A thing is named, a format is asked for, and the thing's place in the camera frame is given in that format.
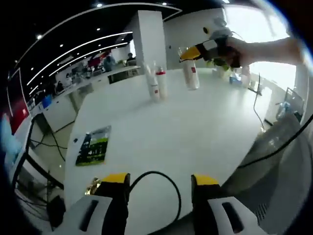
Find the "white pillar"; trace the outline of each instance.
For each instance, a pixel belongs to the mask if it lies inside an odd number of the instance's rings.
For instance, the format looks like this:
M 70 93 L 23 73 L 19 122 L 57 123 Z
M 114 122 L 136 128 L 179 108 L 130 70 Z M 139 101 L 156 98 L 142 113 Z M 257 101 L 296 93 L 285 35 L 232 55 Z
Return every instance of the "white pillar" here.
M 138 11 L 127 27 L 133 31 L 137 64 L 162 66 L 166 69 L 165 37 L 162 13 L 159 11 Z

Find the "ceiling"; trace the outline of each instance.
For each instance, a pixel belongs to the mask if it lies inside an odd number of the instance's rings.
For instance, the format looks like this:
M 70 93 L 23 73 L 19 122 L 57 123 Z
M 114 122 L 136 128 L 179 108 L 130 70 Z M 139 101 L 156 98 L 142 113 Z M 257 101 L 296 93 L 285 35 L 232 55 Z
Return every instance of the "ceiling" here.
M 230 1 L 235 4 L 251 5 L 248 0 Z M 157 5 L 125 4 L 109 8 L 97 8 L 99 3 L 109 5 L 127 2 L 147 2 Z M 197 0 L 193 4 L 190 1 L 183 3 L 179 0 L 167 0 L 166 2 L 167 6 L 182 10 L 180 14 L 175 15 L 176 17 L 194 11 L 221 7 L 222 0 Z M 48 76 L 59 68 L 58 64 L 66 59 L 69 54 L 56 60 L 40 72 L 51 61 L 83 43 L 123 32 L 137 10 L 161 11 L 164 19 L 178 12 L 176 9 L 163 7 L 162 1 L 153 0 L 85 0 L 80 2 L 74 0 L 49 2 L 30 0 L 10 1 L 6 4 L 6 15 L 9 16 L 9 19 L 2 19 L 2 23 L 5 24 L 6 36 L 4 37 L 4 44 L 2 44 L 5 57 L 1 66 L 1 81 L 5 86 L 8 72 L 13 73 L 17 68 L 21 68 L 24 93 L 27 94 L 31 91 L 31 88 L 41 82 L 46 82 Z M 87 10 L 93 11 L 75 17 L 49 32 L 57 24 Z M 43 37 L 37 40 L 38 35 L 43 35 Z M 132 36 L 128 35 L 124 38 L 124 41 L 121 40 L 122 38 L 124 36 L 95 41 L 72 51 L 71 55 L 75 59 L 102 47 L 129 42 Z M 37 76 L 27 86 L 27 83 L 35 75 Z

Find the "ceiling light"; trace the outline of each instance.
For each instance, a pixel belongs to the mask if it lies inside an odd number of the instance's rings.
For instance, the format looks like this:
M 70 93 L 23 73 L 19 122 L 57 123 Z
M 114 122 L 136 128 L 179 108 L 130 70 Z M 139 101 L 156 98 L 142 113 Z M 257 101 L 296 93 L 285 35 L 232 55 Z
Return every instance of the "ceiling light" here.
M 132 31 L 129 31 L 129 32 L 122 32 L 122 33 L 115 33 L 115 34 L 112 34 L 112 35 L 108 35 L 108 36 L 104 36 L 104 37 L 101 37 L 101 38 L 97 38 L 97 39 L 94 39 L 94 40 L 91 40 L 89 42 L 86 42 L 86 43 L 83 43 L 77 47 L 74 47 L 72 48 L 71 50 L 63 53 L 62 55 L 60 55 L 59 57 L 55 58 L 54 60 L 52 60 L 49 64 L 47 64 L 46 66 L 44 66 L 38 73 L 36 73 L 35 76 L 33 76 L 33 78 L 27 83 L 27 85 L 29 85 L 42 71 L 44 71 L 48 66 L 50 66 L 51 64 L 53 64 L 54 62 L 56 62 L 58 59 L 60 59 L 61 57 L 63 57 L 64 55 L 70 53 L 71 51 L 74 51 L 82 46 L 85 46 L 89 43 L 93 43 L 93 42 L 96 42 L 96 41 L 99 41 L 101 39 L 105 39 L 105 38 L 109 38 L 109 37 L 115 37 L 115 36 L 119 36 L 119 35 L 124 35 L 124 34 L 130 34 L 130 33 L 133 33 Z
M 70 63 L 73 63 L 73 62 L 76 61 L 76 60 L 79 60 L 79 59 L 83 58 L 84 56 L 93 54 L 93 53 L 98 52 L 98 51 L 100 51 L 100 50 L 102 51 L 102 50 L 105 50 L 105 49 L 108 49 L 108 48 L 111 48 L 111 47 L 121 46 L 121 45 L 125 45 L 125 44 L 128 44 L 128 43 L 120 43 L 120 44 L 112 45 L 112 46 L 109 46 L 109 47 L 104 47 L 104 48 L 101 48 L 101 49 L 98 49 L 98 50 L 94 50 L 94 51 L 92 51 L 92 52 L 89 52 L 89 53 L 87 53 L 87 54 L 85 54 L 85 55 L 82 55 L 82 56 L 80 56 L 80 57 L 77 57 L 76 59 L 72 60 L 71 62 L 68 62 L 67 64 L 65 64 L 65 65 L 63 65 L 63 66 L 61 66 L 61 67 L 59 67 L 56 71 L 54 71 L 53 73 L 51 73 L 51 74 L 49 75 L 49 77 L 52 76 L 54 73 L 58 73 L 58 71 L 61 70 L 62 68 L 64 68 L 65 66 L 69 65 Z
M 37 88 L 38 88 L 38 85 L 29 94 L 32 94 L 34 90 L 36 90 Z

